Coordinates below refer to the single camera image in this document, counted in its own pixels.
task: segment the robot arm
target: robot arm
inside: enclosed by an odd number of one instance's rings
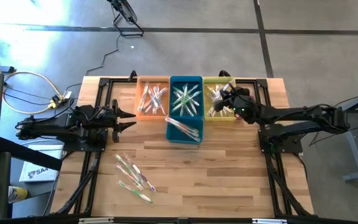
[[[55,136],[63,142],[78,141],[92,145],[105,138],[107,128],[113,128],[113,141],[118,142],[118,133],[136,124],[118,123],[118,118],[132,118],[135,115],[123,112],[116,100],[113,100],[111,108],[101,107],[96,110],[91,105],[85,105],[72,110],[72,113],[51,118],[26,118],[16,125],[16,136],[21,140]]]
[[[304,124],[305,130],[303,132],[293,130],[294,134],[315,131],[340,134],[350,128],[347,122],[347,114],[340,108],[321,104],[302,108],[278,109],[255,102],[249,95],[250,91],[246,88],[229,85],[231,90],[221,90],[222,100],[214,102],[214,109],[220,111],[223,106],[232,108],[235,114],[238,114],[249,124],[256,122],[260,125],[266,125],[274,124],[276,121],[310,121],[307,123],[310,128],[307,128]]]

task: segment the black metal frame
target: black metal frame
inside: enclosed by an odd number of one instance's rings
[[[262,103],[261,96],[259,93],[259,88],[263,88],[266,106],[271,106],[269,90],[268,90],[266,79],[250,79],[250,80],[236,79],[236,84],[251,84],[255,90],[255,101],[258,103]],[[261,131],[265,131],[264,125],[260,125],[259,132],[261,132]],[[286,184],[281,154],[279,152],[276,152],[274,154],[275,154],[276,162],[277,162],[278,176],[280,178],[282,178],[283,183]],[[268,172],[267,176],[268,176],[268,181],[269,181],[269,185],[270,185],[270,193],[272,196],[273,212],[274,212],[274,215],[277,216],[279,214],[282,214],[282,212],[281,212],[279,204],[278,204],[277,190],[275,187],[275,179],[269,170],[269,162],[272,161],[271,153],[265,153],[265,159],[266,159],[266,166],[267,166],[267,172]],[[284,198],[285,213],[291,215],[292,214],[291,205],[284,193],[283,193],[283,198]]]
[[[9,152],[12,157],[31,162],[38,166],[60,171],[62,160],[46,155],[42,152],[29,149],[10,140],[0,137],[0,152]]]
[[[114,18],[114,21],[112,22],[112,24],[123,37],[143,37],[144,30],[139,25],[137,25],[137,23],[134,20],[131,20],[131,23],[133,23],[137,28],[139,28],[140,31],[142,31],[142,33],[141,34],[124,34],[122,32],[122,30],[120,28],[118,28],[118,25],[116,24],[116,22],[120,16],[122,17],[121,14],[118,14],[118,16],[116,16],[116,18]]]
[[[137,77],[136,72],[132,71],[129,78],[100,78],[98,93],[96,94],[96,100],[95,100],[94,107],[97,108],[100,105],[103,90],[105,88],[107,88],[107,95],[106,95],[106,99],[104,101],[104,105],[108,107],[111,102],[112,86],[114,85],[114,83],[136,83],[136,81],[137,81],[136,77]],[[100,158],[101,152],[96,152],[95,157]],[[90,158],[91,158],[91,153],[85,152],[84,162],[83,162],[81,176],[80,176],[80,183],[86,177],[86,173],[87,173],[88,166],[90,163]],[[89,188],[88,201],[86,203],[86,208],[84,211],[89,216],[91,215],[91,211],[92,211],[94,191],[96,188],[96,180],[98,178],[98,171],[99,171],[99,162],[96,164],[96,167],[94,168],[94,175],[92,176],[91,186]],[[75,202],[74,213],[80,213],[82,196],[83,196],[83,193],[80,193],[78,200]]]

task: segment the concrete floor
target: concrete floor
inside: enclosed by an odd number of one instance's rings
[[[257,29],[253,0],[129,1],[144,27]],[[260,0],[266,29],[358,30],[358,0]],[[61,26],[111,27],[104,0],[0,0],[0,64],[46,75],[60,91],[82,80],[115,49],[116,32],[25,31],[3,22]],[[335,104],[358,95],[358,35],[267,35],[275,77],[284,78],[291,106]],[[204,75],[222,69],[237,77],[266,77],[259,34],[146,33],[119,39],[119,51],[90,75]],[[13,77],[18,90],[51,96],[53,90],[29,75]],[[13,93],[28,100],[38,99]],[[42,109],[9,99],[27,111]],[[38,117],[48,117],[49,111]],[[14,125],[26,116],[2,106],[0,136],[19,142]],[[358,181],[342,175],[356,171],[349,146],[341,136],[308,147],[304,160],[317,215],[358,221]],[[18,179],[22,162],[12,161]],[[14,204],[14,217],[40,215],[47,195]]]

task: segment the wooden table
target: wooden table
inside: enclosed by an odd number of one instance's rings
[[[84,77],[78,105],[94,105],[99,78]],[[288,107],[283,79],[267,80],[272,106]],[[112,99],[118,100],[122,110],[133,113],[134,98],[135,83],[114,84]],[[120,134],[120,143],[113,143],[109,132],[92,216],[273,217],[266,162],[260,153],[256,124],[241,120],[205,122],[204,141],[199,146],[168,142],[166,127],[164,121],[138,121]],[[116,184],[119,177],[114,155],[120,152],[134,157],[134,162],[157,188],[157,193],[144,191],[154,201],[153,205]],[[288,187],[302,206],[313,213],[301,162],[292,154],[282,157]],[[75,152],[64,160],[52,212],[61,208],[76,189],[83,158],[83,152]],[[85,192],[82,205],[86,203],[87,189]],[[281,191],[278,197],[284,210]]]

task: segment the box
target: box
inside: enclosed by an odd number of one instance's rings
[[[216,112],[213,117],[208,116],[208,112],[213,107],[213,101],[208,96],[208,93],[210,93],[210,94],[212,94],[212,93],[206,87],[206,85],[208,85],[213,90],[215,90],[217,84],[224,86],[232,80],[234,80],[233,77],[204,77],[203,78],[203,89],[204,89],[203,96],[204,96],[204,114],[205,114],[204,118],[206,121],[233,121],[236,119],[236,117],[234,116],[234,113],[229,114],[228,116],[221,116],[220,112]]]
[[[203,97],[203,79],[201,77],[197,76],[172,76],[170,80],[170,102],[169,102],[169,115],[171,117],[180,117],[180,108],[176,111],[172,112],[172,109],[175,107],[172,105],[175,100],[177,100],[177,96],[173,94],[174,88],[176,87],[179,90],[183,91],[183,86],[185,84],[188,84],[188,90],[192,89],[195,85],[198,87],[192,91],[192,93],[195,93],[197,91],[201,91],[201,93],[197,96],[195,96],[193,99],[199,103],[199,106],[195,106],[197,113],[194,116],[190,116],[186,110],[183,112],[182,117],[186,118],[193,118],[193,119],[203,119],[204,117],[204,97]]]
[[[157,114],[152,114],[152,110],[150,110],[147,114],[144,113],[144,108],[142,111],[138,111],[139,103],[143,95],[144,86],[146,83],[149,83],[149,87],[153,88],[156,84],[160,84],[160,90],[163,88],[167,88],[166,92],[161,96],[160,100],[162,103],[162,107],[165,111],[163,114],[162,110],[159,108],[157,110]],[[139,120],[156,120],[156,119],[164,119],[168,116],[169,113],[169,94],[170,94],[170,77],[155,77],[155,76],[141,76],[137,78],[136,83],[136,98],[135,98],[135,108],[134,114],[136,118]],[[146,94],[145,103],[151,100],[149,93]]]
[[[193,119],[193,118],[187,117],[187,116],[186,117],[177,116],[177,117],[171,117],[171,118],[175,119],[189,127],[196,128],[199,131],[201,141],[200,142],[195,141],[194,139],[189,137],[187,134],[180,131],[173,124],[168,123],[167,139],[170,142],[182,143],[182,144],[200,144],[203,141],[204,121],[202,119]]]

